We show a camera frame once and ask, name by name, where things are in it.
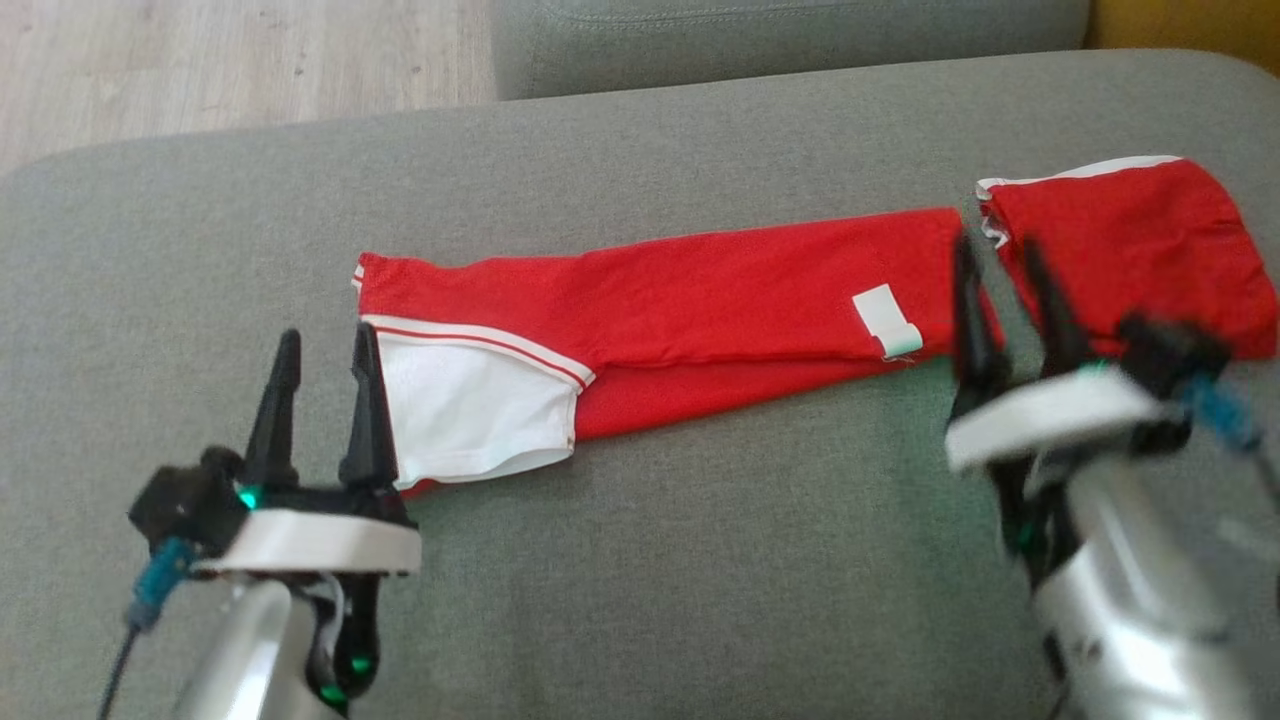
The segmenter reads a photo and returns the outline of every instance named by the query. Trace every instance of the wooden floor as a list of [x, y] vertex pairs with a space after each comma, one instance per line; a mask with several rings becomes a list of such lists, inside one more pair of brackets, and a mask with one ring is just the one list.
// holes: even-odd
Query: wooden floor
[[0, 174], [114, 140], [493, 100], [489, 0], [0, 0]]

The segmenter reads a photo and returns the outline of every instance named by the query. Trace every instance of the red cloth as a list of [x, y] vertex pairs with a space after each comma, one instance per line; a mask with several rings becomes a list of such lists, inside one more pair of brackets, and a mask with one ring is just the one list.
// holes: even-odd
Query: red cloth
[[1275, 356], [1275, 288], [1231, 197], [1196, 163], [1125, 158], [982, 181], [978, 195], [1024, 302], [1034, 306], [1020, 251], [1034, 237], [1100, 352], [1123, 350], [1116, 324], [1140, 310], [1196, 323], [1238, 359]]
[[518, 346], [581, 384], [576, 432], [590, 439], [909, 366], [884, 359], [852, 302], [884, 283], [923, 340], [909, 357], [947, 352], [960, 232], [955, 210], [929, 209], [463, 268], [365, 254], [356, 282], [375, 325], [467, 325], [438, 334]]

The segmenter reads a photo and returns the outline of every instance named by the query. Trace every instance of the yellow fabric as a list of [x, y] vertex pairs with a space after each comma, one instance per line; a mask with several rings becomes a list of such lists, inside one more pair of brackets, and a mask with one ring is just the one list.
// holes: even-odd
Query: yellow fabric
[[1193, 47], [1280, 76], [1276, 0], [1093, 0], [1089, 47]]

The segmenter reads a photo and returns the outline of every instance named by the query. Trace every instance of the gray ottoman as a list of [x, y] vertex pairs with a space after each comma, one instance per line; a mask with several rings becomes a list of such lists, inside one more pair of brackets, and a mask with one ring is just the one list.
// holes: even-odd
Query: gray ottoman
[[497, 0], [498, 97], [1080, 47], [1088, 0]]
[[[758, 78], [132, 142], [0, 179], [0, 717], [86, 717], [146, 552], [161, 462], [239, 445], [278, 333], [303, 338], [296, 459], [347, 438], [361, 250], [457, 264], [957, 205], [974, 179], [1179, 154], [1280, 277], [1280, 82], [1220, 56], [1065, 53]], [[997, 302], [1010, 300], [1007, 286]], [[1023, 368], [1034, 361], [1015, 332]], [[1276, 366], [1231, 379], [1280, 424]], [[356, 717], [1027, 720], [1052, 700], [995, 503], [951, 477], [946, 363], [584, 443], [412, 502]], [[1149, 479], [1230, 601], [1280, 716], [1280, 532], [1203, 438]], [[118, 708], [165, 717], [219, 585], [179, 589]]]

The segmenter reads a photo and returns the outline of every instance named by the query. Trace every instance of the folded red shirt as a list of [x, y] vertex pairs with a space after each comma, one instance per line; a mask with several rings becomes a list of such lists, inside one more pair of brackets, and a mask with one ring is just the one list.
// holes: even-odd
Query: folded red shirt
[[1276, 354], [1276, 293], [1226, 190], [1174, 156], [1121, 158], [1036, 179], [978, 182], [983, 232], [1024, 302], [1036, 238], [1097, 351], [1132, 310], [1196, 323], [1238, 359]]
[[365, 254], [401, 487], [910, 366], [951, 346], [952, 209], [463, 268]]

